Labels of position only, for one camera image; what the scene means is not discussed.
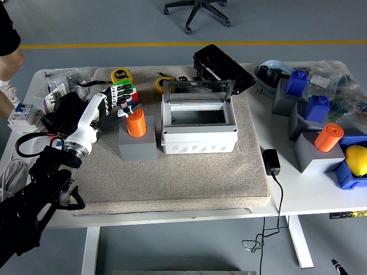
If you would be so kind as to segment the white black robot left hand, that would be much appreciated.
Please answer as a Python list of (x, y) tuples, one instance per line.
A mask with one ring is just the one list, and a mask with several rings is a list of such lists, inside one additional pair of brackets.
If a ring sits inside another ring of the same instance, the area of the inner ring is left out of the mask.
[(135, 92), (132, 84), (113, 85), (95, 94), (83, 112), (77, 129), (64, 143), (64, 151), (79, 158), (92, 151), (92, 144), (98, 140), (98, 134), (126, 120), (141, 104), (121, 104), (132, 99)]

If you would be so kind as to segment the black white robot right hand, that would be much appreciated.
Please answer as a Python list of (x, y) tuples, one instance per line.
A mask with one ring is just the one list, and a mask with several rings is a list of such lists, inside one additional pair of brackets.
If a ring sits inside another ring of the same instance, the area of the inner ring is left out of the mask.
[(348, 275), (347, 271), (335, 259), (332, 259), (331, 262), (339, 275)]

